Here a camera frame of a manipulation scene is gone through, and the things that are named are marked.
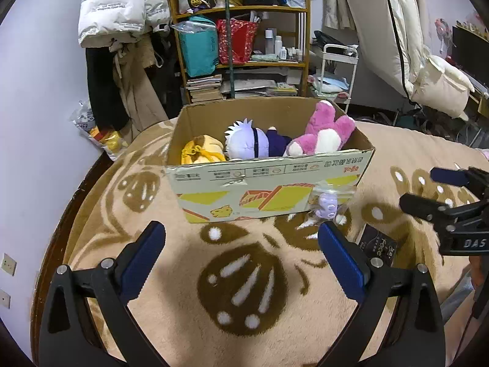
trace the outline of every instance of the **metal bolt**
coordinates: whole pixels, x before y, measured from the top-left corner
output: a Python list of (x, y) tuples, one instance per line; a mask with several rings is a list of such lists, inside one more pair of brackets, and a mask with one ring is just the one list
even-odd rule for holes
[(111, 268), (114, 265), (114, 260), (112, 258), (106, 258), (100, 262), (100, 266), (104, 269)]
[(381, 267), (382, 267), (382, 265), (384, 264), (384, 262), (383, 262), (383, 261), (382, 261), (380, 258), (377, 258), (377, 257), (372, 258), (372, 259), (370, 260), (370, 263), (372, 264), (372, 266), (373, 266), (374, 268), (381, 268)]
[(428, 267), (425, 264), (418, 264), (417, 270), (419, 270), (421, 273), (426, 273), (428, 272)]
[(67, 270), (68, 270), (68, 268), (67, 268), (67, 266), (66, 266), (66, 265), (60, 265), (60, 266), (58, 266), (58, 268), (56, 269), (56, 273), (57, 273), (57, 274), (65, 274)]

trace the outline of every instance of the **person's hand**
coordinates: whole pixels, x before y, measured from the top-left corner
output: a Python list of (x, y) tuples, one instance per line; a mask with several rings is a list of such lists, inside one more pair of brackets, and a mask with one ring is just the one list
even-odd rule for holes
[(481, 269), (481, 257), (480, 256), (470, 256), (470, 277), (472, 278), (472, 286), (476, 289), (478, 286), (484, 284), (484, 274)]

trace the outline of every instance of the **red patterned bag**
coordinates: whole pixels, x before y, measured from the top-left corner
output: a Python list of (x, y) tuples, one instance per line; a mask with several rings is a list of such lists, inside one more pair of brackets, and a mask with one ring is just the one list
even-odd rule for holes
[[(231, 18), (231, 37), (233, 45), (233, 63), (246, 63), (253, 51), (253, 40), (255, 39), (258, 23)], [(226, 20), (217, 21), (219, 62), (227, 62), (227, 36)]]

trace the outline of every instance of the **torn cardboard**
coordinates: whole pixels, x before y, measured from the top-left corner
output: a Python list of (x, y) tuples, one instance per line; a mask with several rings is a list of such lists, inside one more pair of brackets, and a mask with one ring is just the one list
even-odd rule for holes
[[(304, 133), (318, 100), (252, 98), (184, 106), (168, 148), (166, 172), (187, 220), (207, 223), (306, 211), (317, 182), (356, 185), (375, 151), (358, 129), (335, 153), (180, 165), (189, 140), (209, 135), (224, 144), (224, 132), (236, 120), (252, 119), (253, 126), (263, 131), (273, 126), (296, 138)], [(334, 107), (337, 119), (344, 112)]]

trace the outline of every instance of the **power outlet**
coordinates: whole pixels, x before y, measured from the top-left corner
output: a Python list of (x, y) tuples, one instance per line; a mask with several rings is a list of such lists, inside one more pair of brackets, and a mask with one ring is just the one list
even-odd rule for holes
[(15, 267), (17, 266), (17, 262), (7, 254), (3, 254), (2, 259), (2, 269), (6, 271), (11, 276), (15, 273)]
[(10, 309), (10, 295), (4, 290), (0, 290), (0, 304), (5, 306), (7, 309)]

